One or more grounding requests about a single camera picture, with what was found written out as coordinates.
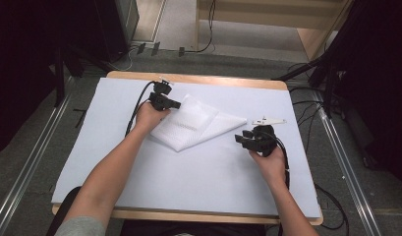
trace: white cloth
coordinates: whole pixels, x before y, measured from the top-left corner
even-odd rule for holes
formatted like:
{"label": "white cloth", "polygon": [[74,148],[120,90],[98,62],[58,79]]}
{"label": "white cloth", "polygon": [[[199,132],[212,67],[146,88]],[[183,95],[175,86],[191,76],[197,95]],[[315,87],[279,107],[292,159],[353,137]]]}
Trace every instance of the white cloth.
{"label": "white cloth", "polygon": [[180,109],[169,114],[151,131],[151,134],[176,151],[180,151],[246,123],[246,118],[220,112],[187,94]]}

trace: gray floor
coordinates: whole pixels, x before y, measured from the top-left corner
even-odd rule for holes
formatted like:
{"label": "gray floor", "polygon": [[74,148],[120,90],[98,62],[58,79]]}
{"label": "gray floor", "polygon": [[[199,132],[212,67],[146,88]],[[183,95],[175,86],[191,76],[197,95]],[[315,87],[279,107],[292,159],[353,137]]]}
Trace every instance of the gray floor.
{"label": "gray floor", "polygon": [[[175,5],[169,4],[173,1],[169,0],[166,8],[174,8]],[[193,4],[193,1],[184,2],[185,4]],[[171,16],[174,15],[170,11],[165,12],[163,20]],[[270,44],[266,44],[268,42],[261,41],[263,35],[260,34],[257,38],[249,37],[249,39],[245,39],[242,37],[242,35],[254,35],[251,32],[252,29],[248,29],[248,26],[237,25],[239,27],[237,30],[240,32],[230,34],[232,35],[230,39],[223,37],[227,33],[224,30],[229,28],[220,24],[215,26],[215,51],[213,52],[213,47],[211,47],[203,55],[186,54],[184,57],[178,57],[177,52],[160,51],[157,56],[151,57],[148,49],[141,55],[136,55],[136,52],[132,52],[130,53],[130,58],[124,57],[115,65],[119,69],[128,68],[132,65],[130,70],[138,72],[269,79],[284,75],[287,73],[288,68],[296,62],[307,61],[303,49],[298,44],[298,37],[295,36],[294,31],[291,29],[275,29],[277,31],[272,35],[279,36],[272,39]],[[159,29],[157,41],[161,41],[163,48],[176,49],[178,46],[188,48],[193,46],[191,44],[192,34],[188,30],[192,27],[191,23],[185,22],[179,27],[180,33],[175,34],[174,37],[170,36],[173,35],[170,26],[163,25],[163,28]],[[287,41],[280,34],[283,31],[291,35]],[[207,34],[204,34],[201,38],[201,43],[205,43],[207,39]],[[67,109],[32,176],[26,193],[15,211],[5,235],[44,235],[47,231],[53,218],[50,203],[52,189],[80,131],[80,128],[76,128],[76,125],[82,113],[76,112],[74,109],[87,109],[98,79],[105,76],[97,68],[89,64],[85,65],[86,72],[82,78],[77,79]],[[298,79],[290,80],[288,85],[290,87],[305,85],[306,80],[306,75],[301,75]],[[305,99],[313,99],[309,91],[297,90],[292,93],[293,101]],[[54,100],[54,93],[51,93],[43,100],[35,113],[13,138],[12,142],[0,152],[0,206],[22,170],[29,153],[49,118]],[[301,116],[307,106],[307,104],[295,106],[295,112],[298,117]],[[314,111],[315,109],[312,108],[308,110],[307,114],[312,115]],[[346,122],[338,115],[334,115],[332,120],[362,189],[373,209],[380,231],[383,235],[402,235],[402,186],[400,181],[389,172],[367,169],[363,164],[360,151]],[[309,125],[310,120],[300,127],[304,145],[308,141]],[[365,235],[366,231],[359,212],[346,181],[343,179],[344,174],[338,165],[329,138],[318,117],[315,118],[312,124],[309,142],[308,158],[315,182],[333,194],[343,205],[350,222],[350,235]],[[324,215],[324,224],[330,226],[339,224],[341,222],[339,210],[322,193],[318,193],[318,195]],[[113,219],[108,227],[107,235],[117,235],[121,223],[122,220]],[[320,226],[316,229],[320,235],[345,235],[344,226],[335,231],[329,231]],[[276,231],[275,228],[271,228],[268,235],[276,235]]]}

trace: forearm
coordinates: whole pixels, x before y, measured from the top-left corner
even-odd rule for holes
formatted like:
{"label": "forearm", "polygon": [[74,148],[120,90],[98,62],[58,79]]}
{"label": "forearm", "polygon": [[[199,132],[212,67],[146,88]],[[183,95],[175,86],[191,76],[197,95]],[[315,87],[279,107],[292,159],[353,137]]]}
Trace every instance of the forearm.
{"label": "forearm", "polygon": [[107,226],[112,208],[127,183],[145,135],[146,132],[142,130],[131,131],[93,168],[65,220],[88,215]]}
{"label": "forearm", "polygon": [[284,181],[267,181],[283,224],[284,235],[317,235],[299,209]]}

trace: person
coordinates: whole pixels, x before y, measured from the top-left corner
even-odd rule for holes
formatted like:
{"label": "person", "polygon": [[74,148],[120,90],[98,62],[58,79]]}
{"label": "person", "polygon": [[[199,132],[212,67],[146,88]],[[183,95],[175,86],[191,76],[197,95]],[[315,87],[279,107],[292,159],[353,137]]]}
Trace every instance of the person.
{"label": "person", "polygon": [[[56,235],[104,235],[113,207],[120,197],[144,138],[170,113],[141,104],[136,125],[89,173]],[[264,158],[254,151],[261,174],[274,197],[284,235],[317,235],[295,200],[284,179],[284,157],[280,148]]]}

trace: table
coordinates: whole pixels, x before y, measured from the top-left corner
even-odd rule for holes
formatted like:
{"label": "table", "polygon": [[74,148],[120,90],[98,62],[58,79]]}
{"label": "table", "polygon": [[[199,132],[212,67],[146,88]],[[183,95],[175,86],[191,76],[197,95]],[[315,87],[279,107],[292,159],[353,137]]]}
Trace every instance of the table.
{"label": "table", "polygon": [[[130,72],[111,72],[108,74],[107,77],[115,78],[115,79],[158,81],[158,78],[160,76],[163,76],[174,83],[228,86],[228,88],[237,87],[238,89],[240,89],[240,88],[274,89],[274,90],[279,90],[281,92],[284,92],[287,90],[286,85],[282,82],[265,81],[265,80],[249,80],[249,79],[236,79],[236,78],[223,78],[223,77],[153,74],[153,73],[130,73]],[[239,150],[245,151],[241,147],[238,147],[236,149],[236,151],[239,151]],[[59,181],[58,181],[58,186],[56,186],[55,194],[58,191]],[[59,205],[60,205],[60,203],[54,203],[53,212],[57,212]],[[224,212],[210,212],[210,211],[198,211],[198,210],[175,210],[175,209],[167,210],[167,209],[159,209],[159,208],[158,209],[149,209],[149,208],[123,207],[123,206],[116,207],[113,211],[112,217],[131,218],[131,219],[239,222],[239,223],[259,223],[259,224],[268,224],[268,223],[278,223],[279,222],[277,215],[269,216],[269,215],[258,215],[258,214],[224,213]],[[310,218],[311,224],[321,224],[322,221],[323,221],[323,218],[322,218],[321,212],[320,212],[319,217]]]}
{"label": "table", "polygon": [[[195,46],[200,20],[208,20],[212,0],[197,0]],[[352,0],[216,0],[214,20],[298,29],[313,60],[348,15]]]}

